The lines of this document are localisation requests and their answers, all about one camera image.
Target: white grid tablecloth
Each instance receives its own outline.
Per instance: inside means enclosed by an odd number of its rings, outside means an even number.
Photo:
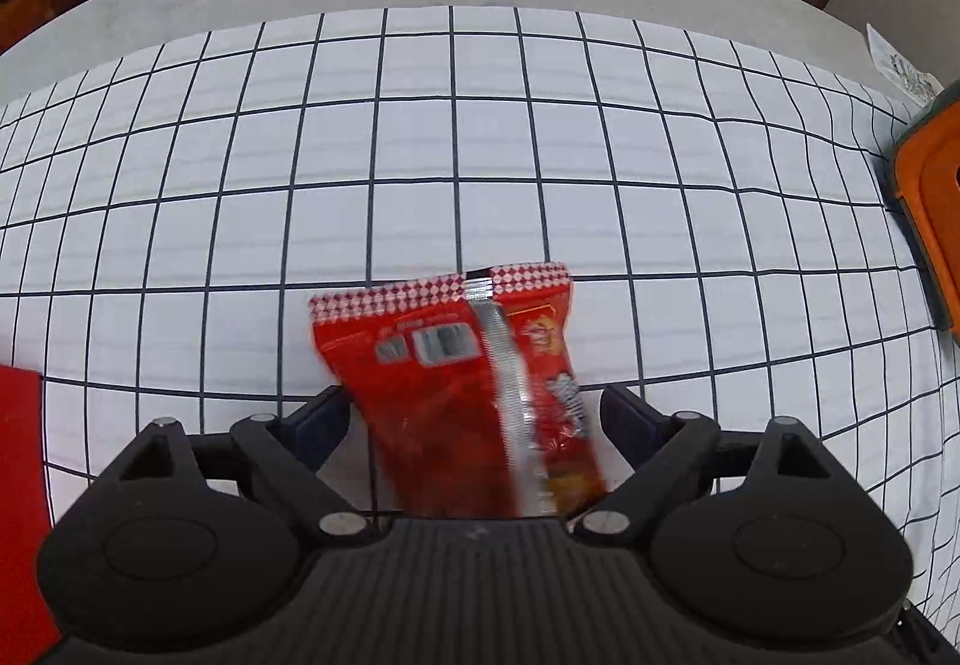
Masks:
[[[554,259],[594,421],[614,381],[726,429],[799,416],[953,642],[957,354],[881,194],[915,112],[718,38],[493,7],[200,34],[14,101],[0,363],[46,376],[52,516],[157,415],[222,432],[331,382],[318,290]],[[389,508],[372,466],[354,418],[323,477]]]

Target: snack package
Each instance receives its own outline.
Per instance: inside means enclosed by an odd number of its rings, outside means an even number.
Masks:
[[[606,491],[563,327],[559,263],[491,267],[310,301],[407,513],[545,516]]]

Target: barcode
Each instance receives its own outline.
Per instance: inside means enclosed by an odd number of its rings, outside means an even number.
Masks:
[[[395,361],[403,361],[405,358],[410,358],[410,351],[407,350],[407,341],[403,339],[402,334],[388,337],[376,344],[376,360],[381,364],[391,364]]]
[[[413,334],[416,358],[424,367],[477,358],[480,347],[468,324],[444,324],[420,329]]]

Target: chip bag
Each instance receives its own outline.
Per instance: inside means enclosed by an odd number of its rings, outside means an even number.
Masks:
[[[604,494],[563,327],[559,263],[323,294],[317,350],[352,393],[407,513],[570,513]]]

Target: ribbed black surface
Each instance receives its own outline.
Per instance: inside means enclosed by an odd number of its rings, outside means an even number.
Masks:
[[[400,520],[376,545],[325,555],[290,604],[232,641],[163,655],[69,641],[46,659],[47,665],[148,662],[894,665],[904,659],[881,641],[832,654],[788,654],[715,637],[659,599],[632,553],[581,545],[555,521]]]

